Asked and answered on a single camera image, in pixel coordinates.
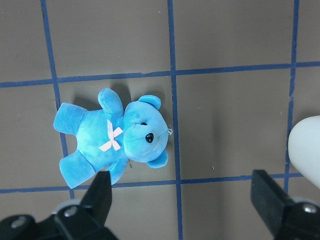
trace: floor tile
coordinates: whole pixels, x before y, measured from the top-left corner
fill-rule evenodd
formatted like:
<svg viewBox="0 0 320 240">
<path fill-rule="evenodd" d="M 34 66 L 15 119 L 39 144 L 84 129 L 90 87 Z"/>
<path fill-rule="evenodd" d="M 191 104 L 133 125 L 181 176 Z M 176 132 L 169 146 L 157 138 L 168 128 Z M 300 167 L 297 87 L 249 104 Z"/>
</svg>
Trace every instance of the floor tile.
<svg viewBox="0 0 320 240">
<path fill-rule="evenodd" d="M 168 7 L 158 0 L 48 0 L 57 75 L 170 70 Z"/>
<path fill-rule="evenodd" d="M 182 185 L 183 239 L 272 239 L 251 203 L 250 188 L 251 181 Z"/>
<path fill-rule="evenodd" d="M 40 1 L 1 1 L 0 33 L 0 83 L 51 78 Z"/>
<path fill-rule="evenodd" d="M 320 115 L 320 67 L 297 68 L 295 73 L 293 126 Z"/>
<path fill-rule="evenodd" d="M 69 191 L 2 193 L 0 220 L 12 215 L 27 214 L 40 222 L 48 218 L 58 204 L 68 200 Z"/>
<path fill-rule="evenodd" d="M 0 88 L 0 189 L 65 186 L 52 85 Z"/>
<path fill-rule="evenodd" d="M 174 0 L 173 9 L 179 70 L 291 62 L 291 0 Z"/>
<path fill-rule="evenodd" d="M 177 77 L 183 179 L 285 171 L 289 70 Z"/>
<path fill-rule="evenodd" d="M 176 186 L 113 188 L 105 225 L 121 240 L 178 239 Z"/>
<path fill-rule="evenodd" d="M 98 94 L 104 88 L 115 90 L 119 94 L 124 107 L 131 100 L 136 101 L 142 95 L 152 94 L 161 99 L 162 106 L 159 111 L 168 126 L 173 126 L 171 80 L 169 77 L 71 82 L 61 83 L 59 88 L 61 102 L 72 103 L 91 111 L 101 109 L 98 103 Z M 77 148 L 76 138 L 72 135 L 67 135 L 66 140 L 68 152 L 72 153 Z M 130 161 L 131 167 L 130 165 L 127 166 L 119 183 L 176 179 L 173 135 L 169 136 L 166 150 L 169 154 L 169 162 L 165 167 L 152 169 L 144 163 Z"/>
<path fill-rule="evenodd" d="M 300 1 L 297 35 L 297 61 L 320 61 L 320 2 Z"/>
<path fill-rule="evenodd" d="M 305 177 L 291 177 L 289 179 L 290 197 L 305 198 L 320 205 L 320 190 Z"/>
</svg>

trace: pink ribbon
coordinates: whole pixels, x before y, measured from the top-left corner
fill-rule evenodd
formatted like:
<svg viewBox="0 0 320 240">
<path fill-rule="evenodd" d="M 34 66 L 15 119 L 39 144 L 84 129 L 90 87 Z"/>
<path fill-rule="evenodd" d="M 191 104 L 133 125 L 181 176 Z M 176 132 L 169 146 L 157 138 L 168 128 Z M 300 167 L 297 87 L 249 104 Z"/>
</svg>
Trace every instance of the pink ribbon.
<svg viewBox="0 0 320 240">
<path fill-rule="evenodd" d="M 109 150 L 112 146 L 114 148 L 114 150 L 118 151 L 120 149 L 120 145 L 115 140 L 115 137 L 119 136 L 124 131 L 120 127 L 117 127 L 114 130 L 114 128 L 112 126 L 112 122 L 109 121 L 108 119 L 106 120 L 106 123 L 107 123 L 108 137 L 109 137 L 110 141 L 108 141 L 105 144 L 103 144 L 102 146 L 100 146 L 99 149 L 105 152 L 105 151 Z"/>
</svg>

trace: blue teddy bear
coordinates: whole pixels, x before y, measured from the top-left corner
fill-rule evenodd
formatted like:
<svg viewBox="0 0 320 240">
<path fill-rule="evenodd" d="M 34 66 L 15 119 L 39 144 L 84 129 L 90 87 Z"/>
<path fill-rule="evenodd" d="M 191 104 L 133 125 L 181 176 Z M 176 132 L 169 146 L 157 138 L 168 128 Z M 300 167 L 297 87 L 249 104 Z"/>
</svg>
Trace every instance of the blue teddy bear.
<svg viewBox="0 0 320 240">
<path fill-rule="evenodd" d="M 74 153 L 60 160 L 60 171 L 70 188 L 82 184 L 104 167 L 115 184 L 129 159 L 151 168 L 167 164 L 168 126 L 158 111 L 161 100 L 144 95 L 125 109 L 119 96 L 105 88 L 98 95 L 101 110 L 88 111 L 62 103 L 54 119 L 58 132 L 77 139 Z"/>
</svg>

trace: teddy bear nose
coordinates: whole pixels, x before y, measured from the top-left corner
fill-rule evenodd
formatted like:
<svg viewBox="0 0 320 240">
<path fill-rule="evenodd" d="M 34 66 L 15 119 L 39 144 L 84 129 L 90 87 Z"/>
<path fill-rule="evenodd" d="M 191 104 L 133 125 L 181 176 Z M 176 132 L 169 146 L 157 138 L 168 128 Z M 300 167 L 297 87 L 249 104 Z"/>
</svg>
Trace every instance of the teddy bear nose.
<svg viewBox="0 0 320 240">
<path fill-rule="evenodd" d="M 154 140 L 154 134 L 153 134 L 153 133 L 148 133 L 148 134 L 145 136 L 145 140 L 146 140 L 148 143 L 152 143 L 152 141 Z"/>
</svg>

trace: grid line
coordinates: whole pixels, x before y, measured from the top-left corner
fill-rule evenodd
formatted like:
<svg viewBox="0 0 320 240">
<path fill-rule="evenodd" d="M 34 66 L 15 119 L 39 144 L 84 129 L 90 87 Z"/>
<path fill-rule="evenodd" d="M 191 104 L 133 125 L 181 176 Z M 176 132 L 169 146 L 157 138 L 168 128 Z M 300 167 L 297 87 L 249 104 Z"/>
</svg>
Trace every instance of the grid line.
<svg viewBox="0 0 320 240">
<path fill-rule="evenodd" d="M 290 172 L 290 158 L 288 151 L 288 139 L 293 126 L 293 111 L 294 111 L 294 92 L 296 81 L 296 67 L 297 67 L 297 37 L 298 37 L 298 23 L 299 23 L 299 3 L 300 0 L 294 0 L 293 9 L 293 24 L 292 24 L 292 46 L 291 46 L 291 70 L 290 70 L 290 86 L 289 86 L 289 104 L 288 104 L 288 123 L 286 135 L 286 151 L 285 151 L 285 169 L 284 173 L 287 175 Z M 289 191 L 289 177 L 284 178 L 284 191 Z"/>
<path fill-rule="evenodd" d="M 183 240 L 183 218 L 182 218 L 182 196 L 181 196 L 181 173 L 180 173 L 180 147 L 179 147 L 179 124 L 178 124 L 178 99 L 177 99 L 177 75 L 176 75 L 176 45 L 174 24 L 174 3 L 167 0 L 168 25 L 169 25 L 169 47 L 170 47 L 170 70 L 171 70 L 171 92 L 172 92 L 172 117 L 174 136 L 174 161 L 175 161 L 175 188 L 178 239 Z"/>
<path fill-rule="evenodd" d="M 289 173 L 289 174 L 270 174 L 273 179 L 284 179 L 289 178 L 301 178 L 301 173 Z M 198 178 L 198 179 L 181 179 L 180 185 L 186 184 L 205 184 L 205 183 L 220 183 L 220 182 L 239 182 L 239 181 L 250 181 L 252 175 L 241 175 L 241 176 L 225 176 L 225 177 L 213 177 L 213 178 Z M 113 189 L 117 188 L 135 188 L 135 187 L 150 187 L 150 186 L 163 186 L 163 185 L 176 185 L 177 180 L 163 180 L 163 181 L 140 181 L 140 182 L 125 182 L 116 183 L 112 185 Z M 75 187 L 73 190 L 87 190 L 90 185 L 80 185 Z M 52 191 L 68 191 L 68 186 L 47 186 L 47 187 L 26 187 L 26 188 L 10 188 L 0 189 L 0 194 L 11 194 L 11 193 L 34 193 L 34 192 L 52 192 Z"/>
<path fill-rule="evenodd" d="M 48 17 L 46 0 L 41 0 L 41 10 L 42 10 L 42 16 L 43 16 L 43 29 L 44 29 L 44 35 L 45 35 L 46 49 L 48 53 L 51 77 L 53 81 L 52 84 L 53 84 L 53 90 L 54 90 L 54 96 L 55 96 L 55 104 L 56 104 L 56 109 L 58 110 L 60 108 L 60 91 L 59 91 L 59 85 L 57 81 L 54 51 L 52 48 L 52 42 L 51 42 L 51 36 L 50 36 L 50 26 L 49 26 L 49 17 Z M 68 148 L 67 148 L 66 136 L 64 133 L 60 133 L 60 140 L 61 140 L 63 157 L 66 157 L 68 156 Z M 69 188 L 69 193 L 70 193 L 70 198 L 74 199 L 75 193 L 73 189 Z"/>
<path fill-rule="evenodd" d="M 296 69 L 311 68 L 311 67 L 320 67 L 320 61 L 297 62 L 295 66 Z M 234 73 L 234 72 L 244 72 L 244 71 L 279 70 L 279 69 L 291 70 L 292 64 L 291 63 L 261 64 L 261 65 L 184 69 L 184 70 L 174 70 L 174 71 L 154 71 L 150 73 L 131 72 L 131 73 L 116 73 L 116 74 L 104 74 L 104 75 L 67 76 L 67 77 L 58 77 L 56 80 L 40 79 L 40 80 L 28 80 L 28 81 L 0 82 L 0 88 L 49 85 L 49 84 L 54 84 L 55 82 L 74 83 L 74 82 L 100 81 L 100 80 L 106 80 L 106 79 L 116 80 L 116 79 L 154 78 L 154 77 L 221 74 L 221 73 Z"/>
</svg>

